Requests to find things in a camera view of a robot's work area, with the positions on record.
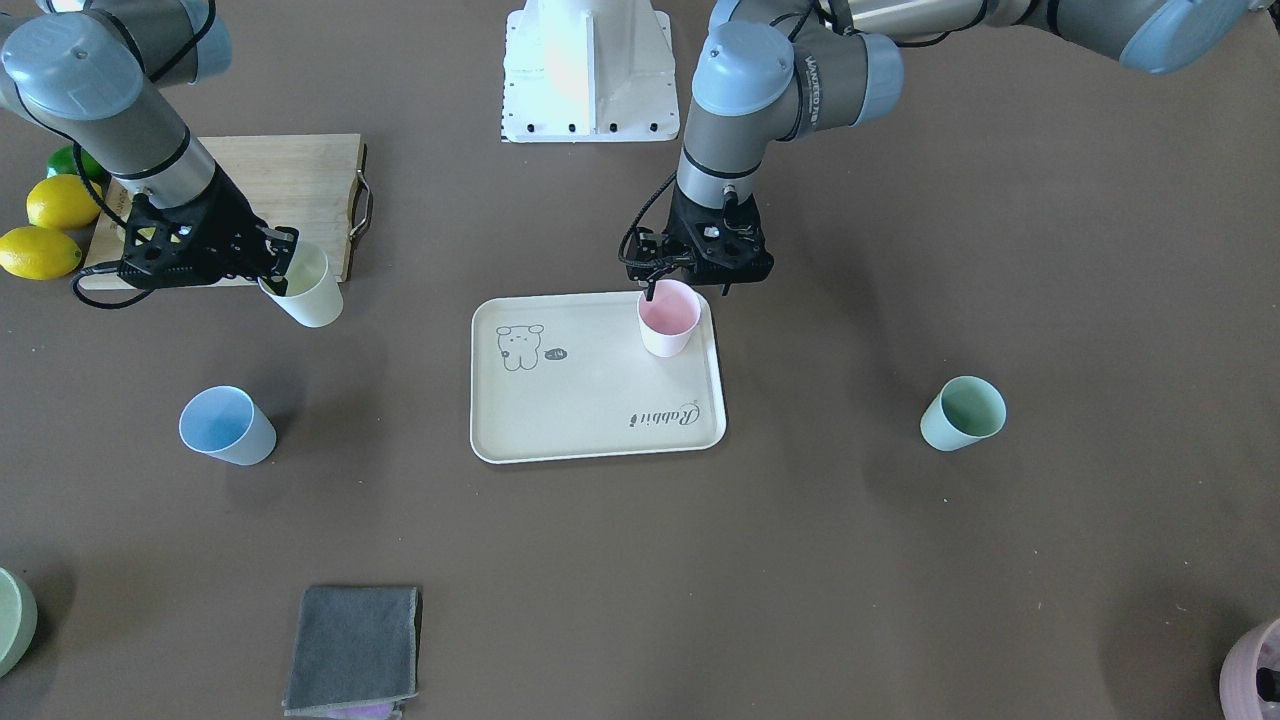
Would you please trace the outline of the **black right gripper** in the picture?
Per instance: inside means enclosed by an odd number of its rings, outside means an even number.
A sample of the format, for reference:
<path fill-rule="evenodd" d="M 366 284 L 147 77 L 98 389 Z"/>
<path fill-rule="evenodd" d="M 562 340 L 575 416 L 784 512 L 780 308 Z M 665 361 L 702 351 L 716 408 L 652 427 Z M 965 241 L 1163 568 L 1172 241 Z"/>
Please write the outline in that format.
<path fill-rule="evenodd" d="M 133 196 L 116 274 L 140 290 L 243 277 L 282 291 L 298 237 L 296 228 L 268 227 L 218 167 L 209 187 L 180 206 L 161 209 L 146 193 Z"/>

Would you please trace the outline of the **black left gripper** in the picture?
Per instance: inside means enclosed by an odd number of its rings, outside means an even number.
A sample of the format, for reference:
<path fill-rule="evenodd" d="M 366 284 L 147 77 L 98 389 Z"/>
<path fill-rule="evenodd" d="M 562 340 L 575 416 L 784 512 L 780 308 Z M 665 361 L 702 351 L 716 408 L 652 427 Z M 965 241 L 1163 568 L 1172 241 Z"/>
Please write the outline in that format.
<path fill-rule="evenodd" d="M 774 266 L 765 249 L 756 200 L 723 193 L 718 208 L 704 208 L 677 188 L 663 232 L 631 225 L 625 234 L 628 278 L 645 286 L 645 302 L 655 299 L 659 278 L 682 273 L 686 284 L 718 284 L 727 297 L 732 284 L 764 281 Z"/>

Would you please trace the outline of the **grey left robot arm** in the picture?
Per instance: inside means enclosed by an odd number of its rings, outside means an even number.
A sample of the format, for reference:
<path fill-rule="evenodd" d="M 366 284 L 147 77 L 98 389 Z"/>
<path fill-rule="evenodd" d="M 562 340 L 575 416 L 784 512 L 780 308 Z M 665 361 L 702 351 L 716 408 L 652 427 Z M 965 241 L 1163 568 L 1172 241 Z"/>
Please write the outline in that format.
<path fill-rule="evenodd" d="M 1149 74 L 1190 65 L 1274 1 L 718 1 L 695 68 L 666 228 L 631 225 L 618 258 L 659 279 L 764 281 L 774 264 L 753 191 L 767 146 L 864 126 L 901 96 L 901 53 L 977 26 L 1027 26 Z"/>

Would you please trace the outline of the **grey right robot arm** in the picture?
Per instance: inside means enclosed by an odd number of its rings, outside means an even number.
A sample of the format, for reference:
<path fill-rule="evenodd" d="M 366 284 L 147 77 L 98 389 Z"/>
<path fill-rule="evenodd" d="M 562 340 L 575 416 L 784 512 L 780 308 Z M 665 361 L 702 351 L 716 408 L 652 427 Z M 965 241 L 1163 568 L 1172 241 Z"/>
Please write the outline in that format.
<path fill-rule="evenodd" d="M 3 22 L 3 105 L 76 141 L 132 196 L 122 258 L 92 273 L 143 292 L 232 277 L 285 292 L 297 231 L 259 218 L 161 95 L 229 64 L 206 1 L 100 1 Z"/>

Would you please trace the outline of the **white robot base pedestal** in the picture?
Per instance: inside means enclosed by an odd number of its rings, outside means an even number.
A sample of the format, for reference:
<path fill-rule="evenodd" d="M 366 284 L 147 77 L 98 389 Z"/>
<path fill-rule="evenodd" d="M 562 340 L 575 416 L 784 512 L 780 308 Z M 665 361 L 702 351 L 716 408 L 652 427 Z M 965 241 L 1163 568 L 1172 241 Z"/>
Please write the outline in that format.
<path fill-rule="evenodd" d="M 649 1 L 527 1 L 507 17 L 503 67 L 506 142 L 678 135 L 669 15 Z"/>

